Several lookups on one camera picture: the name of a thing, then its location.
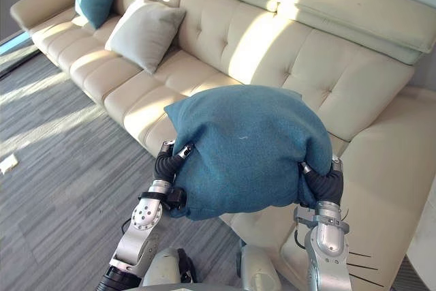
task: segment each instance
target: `sofa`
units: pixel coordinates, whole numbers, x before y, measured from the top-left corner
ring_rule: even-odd
[[[436,172],[436,93],[407,86],[435,44],[436,9],[413,0],[158,0],[186,15],[149,74],[104,47],[132,1],[115,0],[99,29],[75,12],[74,0],[21,0],[11,15],[154,156],[176,137],[168,104],[240,83],[300,93],[343,160],[350,250],[371,256],[350,254],[348,262],[378,268],[349,271],[383,286],[352,278],[354,289],[389,290]],[[294,206],[221,218],[306,290]]]

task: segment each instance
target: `black wire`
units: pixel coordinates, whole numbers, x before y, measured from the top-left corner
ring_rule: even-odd
[[[347,209],[347,213],[346,213],[345,216],[343,217],[342,221],[343,221],[345,218],[347,218],[348,213],[349,213],[349,208]]]
[[[353,275],[353,274],[349,274],[349,276],[355,277],[356,279],[361,279],[362,281],[371,283],[371,284],[375,284],[376,286],[381,286],[382,288],[384,288],[384,286],[382,286],[381,284],[375,283],[370,281],[369,279],[364,279],[363,277],[357,276],[357,275]]]
[[[347,263],[347,265],[350,266],[354,266],[354,267],[360,267],[362,269],[372,269],[373,271],[378,271],[379,269],[375,269],[374,267],[370,267],[370,266],[363,266],[363,265],[357,265],[357,264],[350,264],[349,262]]]
[[[306,247],[304,245],[302,245],[301,243],[298,242],[298,228],[295,229],[294,232],[294,239],[295,239],[295,243],[297,244],[297,246],[299,246],[301,249],[306,249]]]
[[[128,222],[130,222],[131,221],[131,218],[129,218],[127,221],[125,221],[124,223],[123,223],[123,225],[121,226],[121,232],[124,234],[125,233],[125,231],[124,231],[124,226],[125,226],[125,224],[127,224]]]
[[[359,254],[358,252],[352,252],[352,251],[349,251],[349,254],[351,254],[351,255],[356,255],[356,256],[362,256],[362,257],[368,257],[368,258],[371,258],[371,256],[364,255],[364,254]]]

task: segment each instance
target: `carpet floor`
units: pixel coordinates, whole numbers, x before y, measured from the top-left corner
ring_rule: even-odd
[[[94,290],[146,191],[154,159],[44,55],[0,82],[0,290]],[[200,281],[240,286],[238,237],[220,219],[173,219]]]

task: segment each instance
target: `gray cushion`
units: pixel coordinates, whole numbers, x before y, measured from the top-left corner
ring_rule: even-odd
[[[153,74],[184,16],[182,8],[171,8],[157,1],[135,0],[116,25],[105,48]]]

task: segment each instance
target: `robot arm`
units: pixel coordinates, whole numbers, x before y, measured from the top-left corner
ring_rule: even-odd
[[[174,141],[165,141],[157,155],[154,181],[147,192],[142,192],[139,203],[131,214],[130,225],[121,238],[110,260],[110,266],[96,288],[104,290],[127,290],[139,286],[142,277],[157,253],[160,236],[165,230],[162,204],[169,208],[183,203],[184,194],[174,190],[174,175],[185,158],[191,153],[192,145],[186,145],[172,156]]]
[[[298,206],[294,220],[310,228],[305,237],[309,256],[310,291],[351,291],[347,269],[349,226],[341,220],[343,193],[342,161],[334,157],[325,177],[302,163],[306,182],[317,199],[315,210]]]

